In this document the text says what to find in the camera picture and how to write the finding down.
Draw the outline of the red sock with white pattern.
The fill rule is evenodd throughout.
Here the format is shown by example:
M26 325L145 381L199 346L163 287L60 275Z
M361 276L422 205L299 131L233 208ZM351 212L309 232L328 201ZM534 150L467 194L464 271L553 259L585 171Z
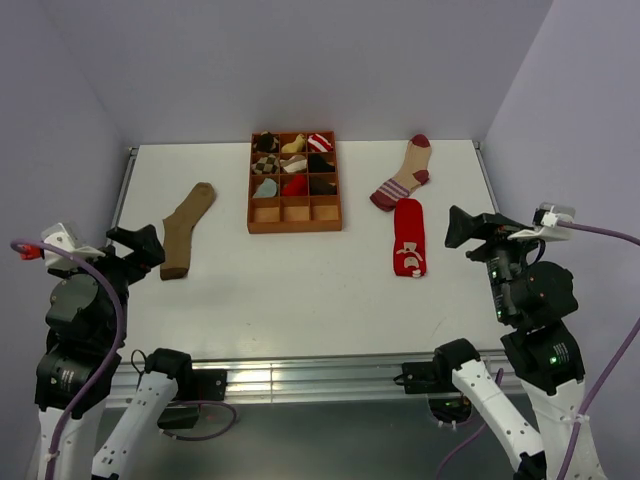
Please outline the red sock with white pattern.
M396 276L420 278L427 272L424 214L421 203L400 199L394 211L393 269Z

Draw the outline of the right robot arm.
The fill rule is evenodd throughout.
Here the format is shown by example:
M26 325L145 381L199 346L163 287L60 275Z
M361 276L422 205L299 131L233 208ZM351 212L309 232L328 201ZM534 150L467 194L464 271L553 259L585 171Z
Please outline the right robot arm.
M565 223L571 207L541 204L531 227L498 213L472 216L449 210L448 248L470 239L480 246L467 252L485 265L497 320L511 327L501 342L536 416L531 425L490 374L466 339L438 347L433 378L443 389L466 396L507 454L517 479L602 479L589 421L580 407L585 369L580 349L563 320L575 312L573 276L560 265L527 255L552 241L569 239Z

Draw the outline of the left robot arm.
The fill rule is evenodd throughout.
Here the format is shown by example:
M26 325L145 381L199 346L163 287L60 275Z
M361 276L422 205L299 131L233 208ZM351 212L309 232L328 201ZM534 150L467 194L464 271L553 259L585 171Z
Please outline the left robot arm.
M60 281L45 316L46 353L36 370L41 479L129 479L148 435L174 399L195 386L191 357L159 348L145 361L134 397L101 447L98 427L121 362L129 288L165 260L156 229L114 227L108 239L130 252L86 245L70 225L46 230L38 244Z

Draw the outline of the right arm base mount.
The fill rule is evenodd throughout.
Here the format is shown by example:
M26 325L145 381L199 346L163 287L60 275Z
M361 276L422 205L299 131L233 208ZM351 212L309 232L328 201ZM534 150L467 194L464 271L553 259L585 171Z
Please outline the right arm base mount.
M403 363L401 373L393 378L393 382L407 395L452 392L452 388L441 379L433 361Z

